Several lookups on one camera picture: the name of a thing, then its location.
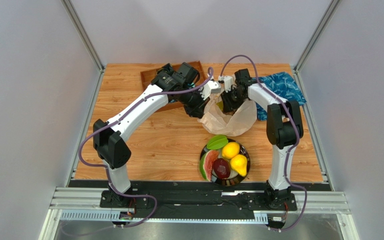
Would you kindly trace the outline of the translucent white plastic bag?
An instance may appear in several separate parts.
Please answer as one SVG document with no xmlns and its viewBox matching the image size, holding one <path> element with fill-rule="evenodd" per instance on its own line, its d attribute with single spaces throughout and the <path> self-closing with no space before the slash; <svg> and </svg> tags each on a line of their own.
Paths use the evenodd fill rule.
<svg viewBox="0 0 384 240">
<path fill-rule="evenodd" d="M 213 135 L 236 137 L 252 128 L 257 120 L 256 103 L 246 100 L 234 113 L 223 113 L 219 104 L 221 95 L 212 94 L 210 101 L 204 108 L 204 115 L 197 121 Z"/>
</svg>

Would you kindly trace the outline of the green fake starfruit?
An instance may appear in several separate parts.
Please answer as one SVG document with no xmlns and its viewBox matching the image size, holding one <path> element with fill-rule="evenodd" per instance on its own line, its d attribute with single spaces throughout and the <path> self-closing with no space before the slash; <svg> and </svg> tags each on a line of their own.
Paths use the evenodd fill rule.
<svg viewBox="0 0 384 240">
<path fill-rule="evenodd" d="M 229 143 L 226 135 L 215 135 L 206 144 L 206 148 L 209 150 L 219 150 Z"/>
</svg>

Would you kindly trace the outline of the yellow fake lemon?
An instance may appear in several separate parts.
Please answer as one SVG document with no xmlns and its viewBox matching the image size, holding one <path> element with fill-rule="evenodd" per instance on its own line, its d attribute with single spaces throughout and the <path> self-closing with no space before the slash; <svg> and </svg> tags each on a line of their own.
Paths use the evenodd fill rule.
<svg viewBox="0 0 384 240">
<path fill-rule="evenodd" d="M 240 153 L 241 146 L 237 142 L 229 142 L 221 150 L 221 156 L 227 160 L 234 158 Z"/>
</svg>

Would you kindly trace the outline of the fake watermelon slice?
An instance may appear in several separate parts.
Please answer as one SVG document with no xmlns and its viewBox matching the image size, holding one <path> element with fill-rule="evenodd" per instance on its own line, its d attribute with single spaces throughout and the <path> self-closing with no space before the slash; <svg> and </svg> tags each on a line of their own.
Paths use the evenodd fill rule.
<svg viewBox="0 0 384 240">
<path fill-rule="evenodd" d="M 212 179 L 213 163 L 219 158 L 218 150 L 209 150 L 205 152 L 199 161 L 199 170 L 202 177 L 210 182 Z"/>
</svg>

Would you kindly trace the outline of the yellow fake pear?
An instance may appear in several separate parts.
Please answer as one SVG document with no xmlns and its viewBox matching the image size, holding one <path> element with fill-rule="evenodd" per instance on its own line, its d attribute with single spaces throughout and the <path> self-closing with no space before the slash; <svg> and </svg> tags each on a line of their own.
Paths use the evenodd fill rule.
<svg viewBox="0 0 384 240">
<path fill-rule="evenodd" d="M 240 176 L 245 177 L 247 175 L 248 159 L 242 154 L 234 156 L 230 161 L 230 167 L 236 171 Z"/>
</svg>

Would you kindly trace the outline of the dark red fake apple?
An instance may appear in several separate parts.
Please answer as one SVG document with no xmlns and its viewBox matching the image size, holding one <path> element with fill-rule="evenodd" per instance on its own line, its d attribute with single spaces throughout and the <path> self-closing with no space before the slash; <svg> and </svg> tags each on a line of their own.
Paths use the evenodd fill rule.
<svg viewBox="0 0 384 240">
<path fill-rule="evenodd" d="M 227 179 L 231 175 L 230 164 L 227 160 L 223 158 L 218 158 L 214 161 L 212 165 L 212 170 L 215 175 L 220 179 Z"/>
</svg>

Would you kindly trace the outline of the yellow fake banana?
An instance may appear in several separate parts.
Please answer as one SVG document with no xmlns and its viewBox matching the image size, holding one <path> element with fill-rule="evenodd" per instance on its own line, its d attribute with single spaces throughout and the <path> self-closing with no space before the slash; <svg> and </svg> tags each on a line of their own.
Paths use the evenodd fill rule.
<svg viewBox="0 0 384 240">
<path fill-rule="evenodd" d="M 222 101 L 217 102 L 216 105 L 221 112 L 224 111 L 224 103 Z"/>
</svg>

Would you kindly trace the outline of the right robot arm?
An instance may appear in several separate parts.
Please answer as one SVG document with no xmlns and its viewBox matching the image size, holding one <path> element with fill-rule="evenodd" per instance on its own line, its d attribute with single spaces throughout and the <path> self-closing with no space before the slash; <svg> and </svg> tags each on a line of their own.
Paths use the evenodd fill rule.
<svg viewBox="0 0 384 240">
<path fill-rule="evenodd" d="M 289 174 L 294 151 L 303 136 L 300 105 L 268 89 L 248 69 L 234 73 L 233 85 L 221 94 L 223 112 L 236 111 L 246 100 L 254 101 L 267 113 L 266 135 L 272 144 L 272 166 L 263 202 L 277 210 L 292 199 Z"/>
</svg>

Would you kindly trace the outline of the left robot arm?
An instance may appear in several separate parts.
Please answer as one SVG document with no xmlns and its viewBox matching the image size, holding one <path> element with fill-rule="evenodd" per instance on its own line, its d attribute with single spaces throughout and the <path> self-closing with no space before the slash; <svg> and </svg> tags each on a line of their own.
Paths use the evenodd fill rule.
<svg viewBox="0 0 384 240">
<path fill-rule="evenodd" d="M 93 147 L 103 160 L 108 177 L 109 195 L 103 198 L 105 201 L 124 207 L 135 198 L 127 193 L 131 187 L 127 162 L 132 155 L 127 141 L 153 113 L 176 101 L 183 105 L 189 117 L 201 119 L 204 116 L 214 69 L 209 67 L 207 74 L 207 79 L 198 85 L 195 81 L 200 78 L 200 73 L 190 64 L 184 62 L 175 70 L 167 63 L 156 72 L 144 92 L 118 116 L 106 122 L 98 119 L 93 124 Z"/>
</svg>

